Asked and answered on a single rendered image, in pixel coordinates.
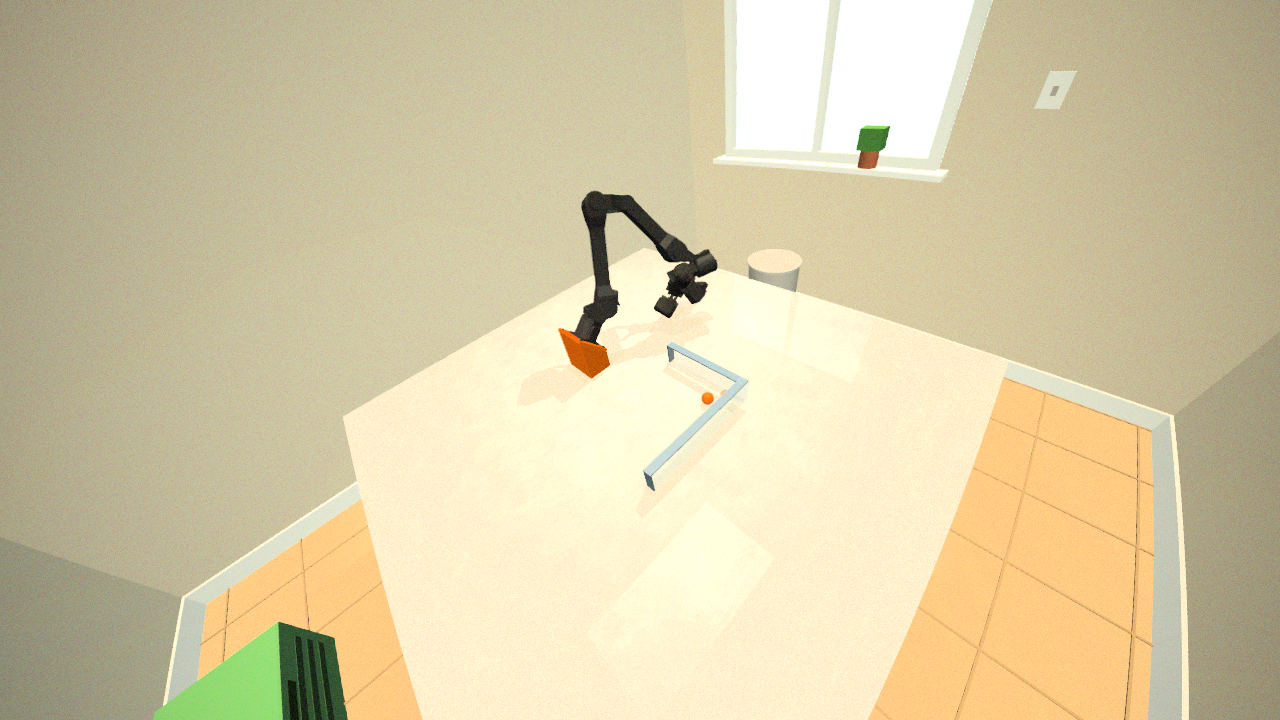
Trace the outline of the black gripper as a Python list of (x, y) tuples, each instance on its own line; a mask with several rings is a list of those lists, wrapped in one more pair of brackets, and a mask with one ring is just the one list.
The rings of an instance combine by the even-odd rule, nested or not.
[(682, 299), (681, 293), (685, 292), (685, 290), (689, 287), (689, 284), (686, 287), (684, 287), (684, 288), (678, 288), (671, 281), (668, 281), (666, 290), (668, 290), (668, 293), (671, 293), (671, 295), (667, 297), (666, 295), (662, 293), (662, 296), (658, 299), (657, 304), (654, 305), (654, 310), (657, 313), (660, 313), (662, 315), (664, 315), (667, 318), (671, 318), (673, 315), (676, 307), (678, 306), (677, 299), (678, 297)]

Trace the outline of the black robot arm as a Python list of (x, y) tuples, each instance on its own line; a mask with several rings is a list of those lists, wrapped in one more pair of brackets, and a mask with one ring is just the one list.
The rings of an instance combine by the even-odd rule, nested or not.
[[(698, 281), (704, 275), (717, 270), (716, 258), (709, 249), (694, 254), (689, 251), (686, 243), (662, 229), (660, 225), (637, 204), (630, 195), (589, 192), (581, 204), (582, 215), (588, 224), (591, 240), (593, 272), (595, 288), (593, 304), (582, 306), (582, 315), (571, 334), (579, 340), (596, 343), (596, 337), (602, 331), (602, 324), (614, 316), (618, 311), (618, 290), (612, 290), (605, 250), (605, 214), (622, 211), (637, 228), (640, 228), (653, 243), (666, 263), (678, 264), (673, 270), (667, 272), (669, 281), (678, 288), (689, 287), (681, 295), (689, 299), (690, 304), (699, 304), (707, 295), (707, 282)], [(692, 279), (692, 281), (691, 281)], [(691, 282), (690, 282), (691, 281)]]

